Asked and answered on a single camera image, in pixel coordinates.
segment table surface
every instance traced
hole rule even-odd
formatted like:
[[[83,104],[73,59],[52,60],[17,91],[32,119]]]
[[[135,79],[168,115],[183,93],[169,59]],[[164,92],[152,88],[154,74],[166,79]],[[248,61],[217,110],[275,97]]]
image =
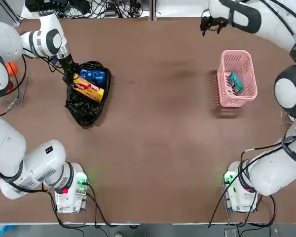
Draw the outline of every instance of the table surface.
[[[61,141],[66,160],[78,162],[90,176],[109,222],[208,223],[230,163],[245,149],[274,143],[286,129],[273,84],[292,63],[288,53],[232,28],[203,38],[199,23],[199,18],[61,20],[74,60],[101,61],[113,74],[105,110],[87,130],[64,107],[61,75],[39,59],[27,59],[24,103],[4,119],[24,135],[27,152],[52,138]],[[19,31],[34,29],[39,21],[24,20]],[[215,70],[226,49],[251,54],[258,84],[256,100],[238,110],[217,104]],[[296,223],[296,181],[275,199],[276,222]],[[271,215],[266,197],[250,221],[268,222]],[[92,223],[92,202],[87,213],[61,218]],[[243,220],[243,214],[231,216]],[[0,222],[57,221],[47,195],[9,200],[0,192]],[[226,222],[223,204],[214,222]]]

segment power cable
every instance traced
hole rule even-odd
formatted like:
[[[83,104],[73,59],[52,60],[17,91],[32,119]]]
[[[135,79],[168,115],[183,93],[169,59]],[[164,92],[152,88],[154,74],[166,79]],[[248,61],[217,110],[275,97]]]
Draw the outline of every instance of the power cable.
[[[29,52],[29,53],[31,53],[31,54],[33,54],[32,53],[32,51],[30,51],[29,49],[27,49],[27,48],[23,48],[25,51],[27,51],[27,52]],[[54,69],[56,70],[56,71],[58,71],[60,74],[62,74],[63,76],[65,76],[65,77],[69,77],[69,76],[67,76],[66,74],[64,74],[62,71],[60,71],[58,68],[58,66],[57,65],[55,65],[54,63],[52,63],[51,61],[49,61],[48,59],[46,59],[46,58],[44,58],[44,57],[40,57],[40,56],[37,56],[37,58],[40,58],[40,59],[42,59],[43,61],[45,61],[46,63],[48,63],[48,64],[51,64],[53,67],[54,67]]]
[[[106,220],[106,218],[104,217],[103,212],[102,212],[101,208],[99,207],[99,204],[96,202],[95,198],[92,197],[92,195],[90,195],[89,193],[87,193],[87,196],[90,197],[90,198],[94,201],[95,206],[96,206],[96,208],[98,208],[98,210],[99,210],[99,212],[100,212],[100,215],[101,215],[101,217],[102,217],[104,223],[105,223],[108,227],[112,227],[112,228],[113,228],[113,227],[116,227],[115,225],[111,225],[111,224]]]
[[[290,138],[291,138],[292,140],[291,140],[290,142],[288,142],[287,145],[291,144],[292,142],[294,142],[294,141],[296,140],[296,136],[292,136],[292,137],[290,137]],[[210,220],[210,222],[209,222],[208,228],[212,226],[212,221],[213,221],[213,219],[214,219],[215,213],[217,212],[218,206],[219,206],[219,204],[220,204],[220,202],[221,202],[223,196],[225,195],[225,193],[227,192],[227,190],[230,188],[230,186],[232,185],[232,183],[233,183],[233,182],[239,177],[239,175],[242,174],[246,169],[248,169],[248,167],[250,167],[252,164],[254,164],[255,162],[257,162],[258,160],[262,159],[263,157],[265,157],[265,156],[267,156],[267,155],[269,155],[269,154],[272,154],[272,153],[274,153],[274,152],[276,152],[276,151],[279,151],[279,150],[281,150],[281,149],[282,149],[282,146],[280,146],[280,147],[278,147],[278,148],[276,148],[276,149],[274,149],[274,150],[271,150],[271,151],[269,151],[269,152],[266,152],[266,153],[262,154],[260,157],[256,158],[255,160],[252,160],[252,161],[249,162],[249,163],[248,163],[243,169],[240,170],[240,172],[239,172],[239,173],[233,178],[233,180],[230,182],[230,184],[227,186],[227,188],[226,188],[226,189],[224,190],[224,192],[222,193],[222,195],[221,195],[221,197],[220,197],[220,199],[219,199],[219,201],[218,201],[218,203],[217,203],[217,205],[216,205],[216,207],[215,207],[215,210],[214,210],[213,215],[212,215],[212,218],[211,218],[211,220]],[[273,197],[272,195],[270,195],[270,198],[272,199],[273,204],[274,204],[274,213],[273,213],[272,220],[271,220],[268,224],[266,224],[266,225],[260,225],[260,224],[251,224],[251,225],[256,226],[256,227],[269,227],[272,223],[274,223],[275,216],[276,216],[276,209],[277,209],[277,208],[276,208],[276,202],[275,202],[274,197]]]
[[[14,99],[12,100],[12,102],[8,105],[8,107],[6,107],[5,111],[4,111],[2,114],[0,114],[0,117],[3,116],[3,115],[6,115],[9,111],[11,111],[12,108],[13,108],[13,107],[15,106],[15,104],[17,103],[18,99],[20,98],[20,86],[21,86],[21,84],[23,83],[23,81],[24,81],[24,79],[25,79],[25,77],[26,77],[26,75],[27,75],[27,64],[26,64],[25,58],[24,58],[23,56],[22,56],[22,58],[23,58],[23,62],[24,62],[24,74],[23,74],[23,77],[22,77],[20,83],[19,83],[19,81],[18,81],[17,75],[16,75],[16,73],[15,73],[15,71],[14,71],[12,65],[9,63],[9,66],[10,66],[10,68],[12,69],[12,72],[13,72],[14,77],[15,77],[15,80],[16,80],[16,86],[15,86],[11,91],[9,91],[9,92],[6,93],[5,95],[3,95],[2,97],[11,94],[11,93],[14,92],[15,90],[18,90],[18,95],[17,95],[16,98],[14,98]]]
[[[292,11],[290,8],[288,8],[287,6],[285,6],[284,4],[282,4],[281,2],[279,2],[277,0],[270,0],[270,1],[275,3],[276,5],[279,5],[281,8],[283,8],[284,10],[289,12],[293,17],[296,18],[296,13],[294,11]]]

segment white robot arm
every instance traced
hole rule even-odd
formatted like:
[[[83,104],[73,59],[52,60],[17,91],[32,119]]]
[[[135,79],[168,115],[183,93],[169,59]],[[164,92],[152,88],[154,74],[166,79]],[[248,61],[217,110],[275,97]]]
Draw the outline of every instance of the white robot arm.
[[[40,17],[39,31],[17,31],[0,22],[0,97],[7,92],[9,75],[6,62],[22,54],[30,57],[53,56],[66,70],[74,65],[67,40],[55,14]],[[65,162],[66,152],[57,140],[40,145],[26,155],[24,137],[0,117],[0,188],[9,199],[17,199],[42,182],[55,190],[58,212],[80,212],[85,204],[87,177],[77,163]]]
[[[219,26],[219,34],[231,24],[274,42],[290,52],[296,62],[296,1],[209,0],[208,11],[210,16],[204,17],[201,23],[203,35],[212,25]],[[279,105],[296,118],[296,63],[276,78],[274,94]],[[256,208],[256,193],[269,196],[295,179],[296,122],[271,150],[230,165],[224,175],[224,184],[231,184],[226,191],[227,208],[233,212],[252,211]]]

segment plastic basket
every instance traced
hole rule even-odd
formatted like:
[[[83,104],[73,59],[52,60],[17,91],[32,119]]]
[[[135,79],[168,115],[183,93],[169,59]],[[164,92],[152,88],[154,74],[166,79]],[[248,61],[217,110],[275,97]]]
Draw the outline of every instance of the plastic basket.
[[[228,76],[234,72],[243,85],[238,95],[232,90]],[[244,50],[226,50],[222,53],[217,71],[219,99],[223,107],[241,107],[256,98],[258,89],[251,55]]]

